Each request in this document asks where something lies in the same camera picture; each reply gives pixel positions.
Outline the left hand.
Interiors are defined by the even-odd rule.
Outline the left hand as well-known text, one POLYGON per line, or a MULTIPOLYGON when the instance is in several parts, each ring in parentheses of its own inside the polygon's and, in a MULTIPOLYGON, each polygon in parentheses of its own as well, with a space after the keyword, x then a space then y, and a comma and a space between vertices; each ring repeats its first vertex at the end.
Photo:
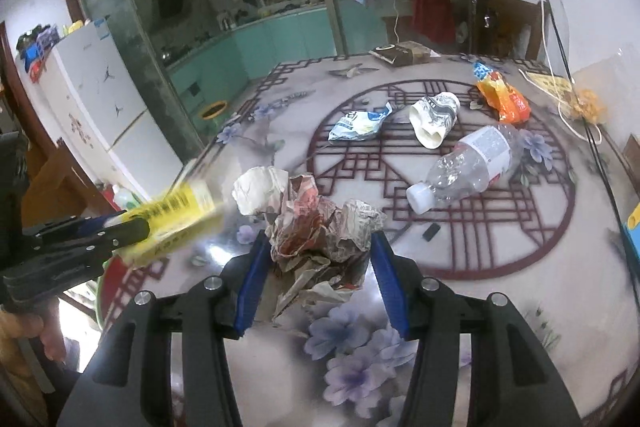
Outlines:
POLYGON ((1 354, 7 355, 11 350, 16 350, 17 340, 21 338, 38 338, 49 360, 65 360, 66 348, 56 300, 51 301, 41 314, 13 314, 1 310, 1 354))

